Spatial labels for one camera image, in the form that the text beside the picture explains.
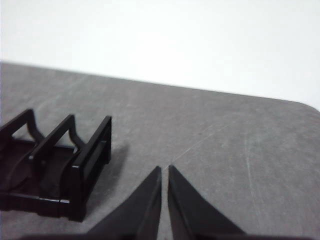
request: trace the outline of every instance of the black plastic clip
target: black plastic clip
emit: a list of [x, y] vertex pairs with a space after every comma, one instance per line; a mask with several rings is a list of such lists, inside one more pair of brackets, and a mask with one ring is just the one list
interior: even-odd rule
[[[27, 124], [34, 141], [12, 135]], [[74, 146], [57, 145], [69, 132]], [[82, 221], [86, 202], [111, 158], [112, 119], [106, 116], [85, 144], [68, 115], [47, 137], [27, 109], [0, 128], [0, 209]]]

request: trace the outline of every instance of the white wall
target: white wall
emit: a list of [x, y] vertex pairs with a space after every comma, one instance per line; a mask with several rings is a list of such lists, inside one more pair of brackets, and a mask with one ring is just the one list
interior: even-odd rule
[[320, 110], [320, 1], [2, 0], [1, 59]]

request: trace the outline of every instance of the scratch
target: scratch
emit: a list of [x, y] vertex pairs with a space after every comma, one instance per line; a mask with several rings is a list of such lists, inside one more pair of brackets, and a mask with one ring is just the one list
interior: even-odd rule
[[253, 202], [253, 208], [254, 208], [254, 212], [255, 212], [255, 215], [256, 215], [256, 218], [258, 221], [259, 229], [261, 230], [261, 223], [260, 223], [260, 219], [259, 219], [259, 215], [260, 215], [259, 209], [257, 207], [255, 197], [254, 197], [254, 186], [252, 183], [252, 176], [251, 176], [249, 148], [248, 148], [248, 143], [247, 143], [247, 133], [245, 134], [245, 137], [244, 137], [244, 151], [245, 151], [245, 163], [246, 163], [246, 168], [247, 168], [247, 172], [248, 172], [249, 187], [250, 187], [250, 193], [251, 193], [251, 198], [252, 198], [252, 202]]
[[[213, 131], [213, 132], [212, 132], [212, 133], [210, 133], [208, 136], [206, 136], [206, 137], [204, 137], [204, 138], [200, 139], [200, 140], [199, 140], [199, 141], [197, 141], [195, 144], [193, 144], [192, 146], [190, 146], [189, 148], [187, 148], [185, 151], [183, 151], [181, 154], [179, 154], [177, 157], [175, 157], [175, 158], [173, 159], [173, 161], [172, 161], [170, 164], [173, 164], [176, 160], [180, 159], [182, 156], [184, 156], [186, 153], [188, 153], [191, 149], [193, 149], [193, 148], [195, 148], [195, 147], [199, 146], [203, 141], [207, 140], [208, 138], [210, 138], [210, 137], [211, 137], [211, 136], [213, 136], [214, 134], [216, 134], [216, 133], [218, 133], [218, 132], [222, 131], [223, 129], [225, 129], [225, 128], [229, 127], [230, 125], [233, 125], [233, 124], [234, 124], [235, 122], [237, 122], [237, 121], [238, 121], [238, 119], [234, 120], [234, 121], [233, 121], [233, 122], [231, 122], [230, 124], [227, 124], [227, 125], [225, 125], [225, 126], [223, 126], [223, 127], [219, 128], [219, 129], [217, 129], [216, 131]], [[207, 129], [211, 128], [213, 125], [214, 125], [214, 124], [211, 124], [211, 125], [210, 125], [210, 126], [208, 126], [205, 130], [207, 130]]]

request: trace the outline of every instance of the pointed black tip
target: pointed black tip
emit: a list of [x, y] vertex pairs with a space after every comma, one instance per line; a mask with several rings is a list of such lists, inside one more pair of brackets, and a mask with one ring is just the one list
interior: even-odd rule
[[161, 212], [161, 168], [155, 167], [136, 190], [88, 234], [156, 239]]
[[208, 203], [173, 165], [169, 166], [168, 206], [174, 239], [244, 233]]

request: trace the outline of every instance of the gray table surface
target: gray table surface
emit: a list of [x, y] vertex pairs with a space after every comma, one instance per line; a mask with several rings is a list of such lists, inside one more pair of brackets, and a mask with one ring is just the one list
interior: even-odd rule
[[84, 233], [157, 165], [163, 176], [158, 239], [170, 240], [167, 184], [172, 163], [244, 231], [320, 239], [320, 113], [310, 106], [1, 64], [2, 123], [26, 108], [34, 109], [46, 135], [74, 113], [78, 134], [86, 141], [103, 117], [112, 115], [112, 159], [82, 223], [2, 211], [4, 240]]

